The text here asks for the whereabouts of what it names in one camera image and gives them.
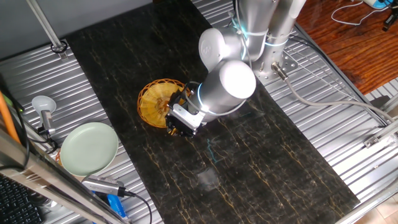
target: black table surface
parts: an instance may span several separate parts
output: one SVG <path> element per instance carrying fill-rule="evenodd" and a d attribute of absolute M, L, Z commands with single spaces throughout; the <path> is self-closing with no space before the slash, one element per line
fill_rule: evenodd
<path fill-rule="evenodd" d="M 205 79 L 198 40 L 210 27 L 190 1 L 170 0 L 67 37 L 164 222 L 336 222 L 358 199 L 261 84 L 194 138 L 140 119 L 146 84 Z"/>

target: yellow wicker basket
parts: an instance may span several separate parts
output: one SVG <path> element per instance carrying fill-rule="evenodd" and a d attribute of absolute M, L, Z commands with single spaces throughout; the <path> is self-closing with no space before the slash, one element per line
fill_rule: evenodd
<path fill-rule="evenodd" d="M 166 128 L 165 116 L 169 112 L 170 97 L 184 84 L 168 78 L 155 80 L 146 85 L 138 95 L 137 110 L 141 119 L 151 126 Z"/>

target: silver robot arm segment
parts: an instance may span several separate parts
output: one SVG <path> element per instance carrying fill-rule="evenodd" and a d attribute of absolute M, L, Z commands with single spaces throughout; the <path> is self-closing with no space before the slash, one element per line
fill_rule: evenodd
<path fill-rule="evenodd" d="M 193 136 L 200 125 L 236 111 L 254 93 L 255 75 L 266 76 L 272 73 L 273 63 L 282 62 L 283 49 L 305 3 L 233 1 L 237 4 L 231 25 L 208 29 L 200 37 L 200 58 L 209 71 L 206 80 L 190 87 L 189 97 L 185 90 L 171 97 L 166 116 L 170 134 Z"/>
<path fill-rule="evenodd" d="M 304 3 L 305 0 L 238 1 L 231 26 L 202 33 L 199 40 L 202 62 L 210 72 L 222 60 L 250 60 L 257 76 L 268 75 L 272 63 L 283 60 L 285 43 Z"/>
<path fill-rule="evenodd" d="M 305 0 L 280 0 L 269 24 L 264 52 L 259 60 L 253 62 L 253 70 L 258 77 L 273 73 L 271 65 L 274 62 L 283 63 L 282 53 L 304 3 Z"/>

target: green plate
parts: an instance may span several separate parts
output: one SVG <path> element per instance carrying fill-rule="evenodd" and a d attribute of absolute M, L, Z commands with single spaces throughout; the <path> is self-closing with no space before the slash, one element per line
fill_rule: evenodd
<path fill-rule="evenodd" d="M 63 167 L 76 176 L 95 174 L 113 161 L 119 141 L 115 131 L 103 123 L 88 123 L 74 129 L 62 144 Z"/>

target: keyboard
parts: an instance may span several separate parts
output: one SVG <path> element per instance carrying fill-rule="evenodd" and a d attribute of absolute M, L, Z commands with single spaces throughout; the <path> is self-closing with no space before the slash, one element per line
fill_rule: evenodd
<path fill-rule="evenodd" d="M 27 187 L 0 175 L 0 223 L 40 224 L 40 210 L 30 201 Z"/>

